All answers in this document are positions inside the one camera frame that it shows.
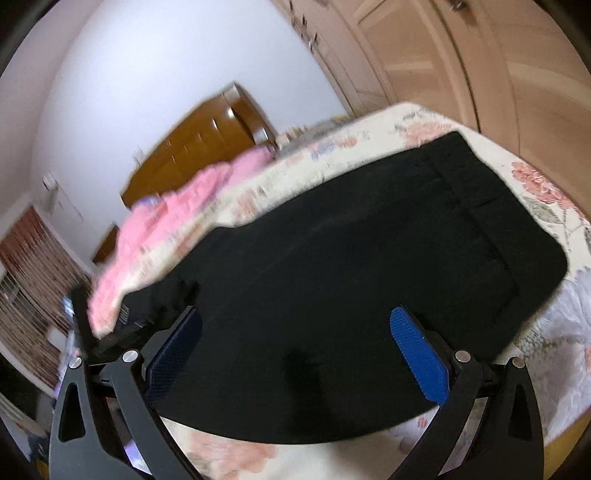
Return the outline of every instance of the headboard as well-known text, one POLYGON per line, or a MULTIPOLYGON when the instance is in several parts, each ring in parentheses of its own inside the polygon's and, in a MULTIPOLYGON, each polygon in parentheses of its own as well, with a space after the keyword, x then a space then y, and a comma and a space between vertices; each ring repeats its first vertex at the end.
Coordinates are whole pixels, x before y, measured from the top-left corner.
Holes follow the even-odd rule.
MULTIPOLYGON (((121 199, 130 208, 145 196, 177 190, 202 168, 230 161, 254 145, 274 140, 254 102, 242 87, 232 84, 189 113, 160 142, 133 173, 121 199)), ((110 256, 118 231, 114 226, 106 234, 94 263, 110 256)))

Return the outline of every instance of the curtain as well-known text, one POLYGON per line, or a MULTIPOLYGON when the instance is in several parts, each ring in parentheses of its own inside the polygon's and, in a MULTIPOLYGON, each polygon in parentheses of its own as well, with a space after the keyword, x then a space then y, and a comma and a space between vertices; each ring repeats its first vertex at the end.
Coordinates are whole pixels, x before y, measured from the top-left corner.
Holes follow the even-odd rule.
POLYGON ((0 295, 0 340, 49 387, 57 381, 60 351, 47 341, 52 326, 67 334, 61 300, 86 274, 30 207, 0 243, 7 274, 0 295))

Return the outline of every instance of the blue gripper pad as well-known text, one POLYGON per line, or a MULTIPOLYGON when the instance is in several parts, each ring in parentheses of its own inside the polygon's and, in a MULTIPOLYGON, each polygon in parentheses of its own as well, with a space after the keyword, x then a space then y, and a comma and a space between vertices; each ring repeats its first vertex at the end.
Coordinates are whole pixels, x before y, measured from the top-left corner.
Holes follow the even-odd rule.
POLYGON ((189 313, 168 337, 146 369, 145 398, 148 402, 165 398, 201 338, 203 322, 197 310, 189 313))
POLYGON ((404 355, 425 398, 443 405, 449 395, 447 368, 402 307, 392 310, 390 333, 404 355))

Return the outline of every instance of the striped curtain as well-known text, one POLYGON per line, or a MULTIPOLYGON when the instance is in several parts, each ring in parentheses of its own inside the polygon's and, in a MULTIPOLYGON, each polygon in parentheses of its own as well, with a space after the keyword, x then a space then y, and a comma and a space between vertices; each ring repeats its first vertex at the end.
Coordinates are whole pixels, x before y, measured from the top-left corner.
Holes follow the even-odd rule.
POLYGON ((0 340, 43 383, 57 382, 60 352, 49 341, 52 326, 67 334, 62 297, 88 278, 30 207, 0 243, 7 271, 0 295, 0 340))

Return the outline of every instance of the wall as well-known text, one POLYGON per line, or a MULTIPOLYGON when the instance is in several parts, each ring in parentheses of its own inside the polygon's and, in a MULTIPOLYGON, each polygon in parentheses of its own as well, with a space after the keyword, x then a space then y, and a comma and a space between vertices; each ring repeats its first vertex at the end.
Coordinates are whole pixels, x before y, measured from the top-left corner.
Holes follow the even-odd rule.
POLYGON ((0 214, 30 181, 39 118, 72 41, 101 0, 61 0, 31 32, 0 77, 0 214))
POLYGON ((33 152, 31 193, 46 171, 54 174, 70 213, 50 222, 72 250, 90 258, 111 223, 126 217, 119 194, 134 152, 148 153, 233 80, 279 131, 345 113, 268 0, 101 4, 56 77, 33 152))

